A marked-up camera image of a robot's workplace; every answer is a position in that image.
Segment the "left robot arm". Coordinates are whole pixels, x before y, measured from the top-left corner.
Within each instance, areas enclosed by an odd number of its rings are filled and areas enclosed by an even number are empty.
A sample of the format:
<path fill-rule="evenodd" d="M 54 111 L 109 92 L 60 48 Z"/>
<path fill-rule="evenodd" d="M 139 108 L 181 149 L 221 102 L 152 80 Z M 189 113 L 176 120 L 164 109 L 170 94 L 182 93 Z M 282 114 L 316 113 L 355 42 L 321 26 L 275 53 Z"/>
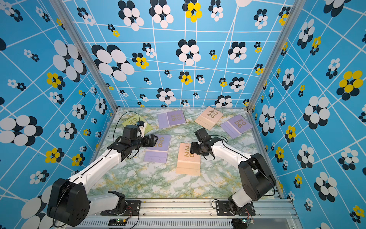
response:
<path fill-rule="evenodd" d="M 123 215 L 129 211 L 126 197 L 120 192 L 110 191 L 95 197 L 89 197 L 88 193 L 97 181 L 124 162 L 133 151 L 154 147 L 158 139 L 153 134 L 145 135 L 144 126 L 127 125 L 123 134 L 99 158 L 76 175 L 55 181 L 47 209 L 47 216 L 52 219 L 53 227 L 76 227 L 88 216 L 99 212 Z"/>

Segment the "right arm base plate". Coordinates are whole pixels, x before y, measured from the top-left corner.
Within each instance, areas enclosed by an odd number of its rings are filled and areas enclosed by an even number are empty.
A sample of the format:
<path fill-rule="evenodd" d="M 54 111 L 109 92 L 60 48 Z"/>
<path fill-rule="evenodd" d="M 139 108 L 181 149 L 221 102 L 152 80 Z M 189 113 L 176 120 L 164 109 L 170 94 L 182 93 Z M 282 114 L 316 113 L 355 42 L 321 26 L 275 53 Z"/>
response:
<path fill-rule="evenodd" d="M 252 202 L 247 203 L 243 207 L 238 207 L 232 201 L 215 200 L 212 202 L 212 207 L 216 210 L 217 216 L 250 218 L 256 215 Z"/>

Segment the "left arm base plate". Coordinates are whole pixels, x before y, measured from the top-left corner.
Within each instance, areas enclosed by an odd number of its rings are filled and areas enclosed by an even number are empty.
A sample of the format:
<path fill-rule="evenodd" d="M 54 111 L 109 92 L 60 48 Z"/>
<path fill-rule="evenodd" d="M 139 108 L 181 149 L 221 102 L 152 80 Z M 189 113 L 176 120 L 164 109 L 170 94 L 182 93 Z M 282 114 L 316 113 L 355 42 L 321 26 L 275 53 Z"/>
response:
<path fill-rule="evenodd" d="M 140 200 L 123 200 L 113 210 L 102 211 L 102 216 L 137 216 L 141 208 Z"/>

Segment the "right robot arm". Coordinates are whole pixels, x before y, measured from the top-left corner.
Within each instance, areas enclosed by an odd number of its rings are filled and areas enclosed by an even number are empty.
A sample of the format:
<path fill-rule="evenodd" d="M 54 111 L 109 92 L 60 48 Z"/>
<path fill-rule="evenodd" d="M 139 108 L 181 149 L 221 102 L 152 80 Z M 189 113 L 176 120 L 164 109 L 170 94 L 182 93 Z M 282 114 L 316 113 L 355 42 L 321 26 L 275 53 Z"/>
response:
<path fill-rule="evenodd" d="M 212 137 L 205 128 L 195 131 L 195 135 L 198 141 L 191 143 L 191 154 L 221 158 L 239 171 L 242 187 L 228 198 L 231 214 L 240 216 L 246 212 L 247 204 L 258 201 L 276 186 L 275 177 L 261 154 L 241 152 L 222 138 Z"/>

